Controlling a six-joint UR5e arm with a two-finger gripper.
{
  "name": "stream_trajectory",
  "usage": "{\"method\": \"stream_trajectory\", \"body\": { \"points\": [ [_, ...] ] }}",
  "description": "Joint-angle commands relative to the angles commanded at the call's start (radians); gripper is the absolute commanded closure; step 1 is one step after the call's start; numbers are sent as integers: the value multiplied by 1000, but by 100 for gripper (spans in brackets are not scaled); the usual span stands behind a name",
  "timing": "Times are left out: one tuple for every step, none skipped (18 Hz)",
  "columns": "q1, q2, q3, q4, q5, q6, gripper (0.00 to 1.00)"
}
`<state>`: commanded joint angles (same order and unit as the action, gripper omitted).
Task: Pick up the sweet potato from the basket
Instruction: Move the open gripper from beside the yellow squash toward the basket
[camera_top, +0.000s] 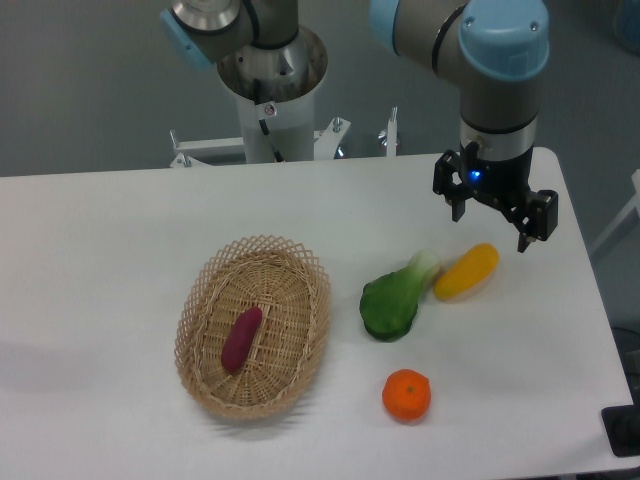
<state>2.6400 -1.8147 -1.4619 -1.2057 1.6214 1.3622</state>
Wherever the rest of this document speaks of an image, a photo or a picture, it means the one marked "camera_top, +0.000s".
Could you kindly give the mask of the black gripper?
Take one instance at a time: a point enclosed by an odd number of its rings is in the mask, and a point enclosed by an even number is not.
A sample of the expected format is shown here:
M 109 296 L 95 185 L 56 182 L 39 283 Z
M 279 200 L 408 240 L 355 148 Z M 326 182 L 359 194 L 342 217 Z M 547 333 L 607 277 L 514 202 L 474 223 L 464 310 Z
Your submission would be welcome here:
M 434 165 L 433 192 L 444 197 L 451 219 L 458 222 L 471 197 L 498 209 L 518 230 L 517 251 L 524 253 L 531 243 L 545 242 L 558 225 L 559 196 L 553 190 L 531 191 L 529 175 L 533 148 L 505 160 L 481 159 L 479 146 L 471 142 L 461 150 L 445 151 Z M 461 172 L 461 180 L 454 176 Z

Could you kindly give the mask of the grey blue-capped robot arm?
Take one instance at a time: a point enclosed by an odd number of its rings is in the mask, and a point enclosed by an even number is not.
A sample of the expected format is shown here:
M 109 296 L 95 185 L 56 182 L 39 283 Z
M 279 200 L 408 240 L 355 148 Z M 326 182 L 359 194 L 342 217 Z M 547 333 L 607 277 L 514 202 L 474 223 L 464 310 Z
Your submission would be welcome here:
M 235 96 L 250 163 L 320 159 L 313 100 L 327 71 L 323 42 L 294 1 L 175 1 L 160 15 L 193 67 L 215 67 Z M 460 93 L 460 140 L 434 170 L 433 189 L 454 219 L 474 199 L 500 212 L 518 247 L 549 238 L 558 196 L 533 191 L 529 174 L 539 83 L 549 58 L 540 1 L 373 1 L 369 22 L 394 54 Z

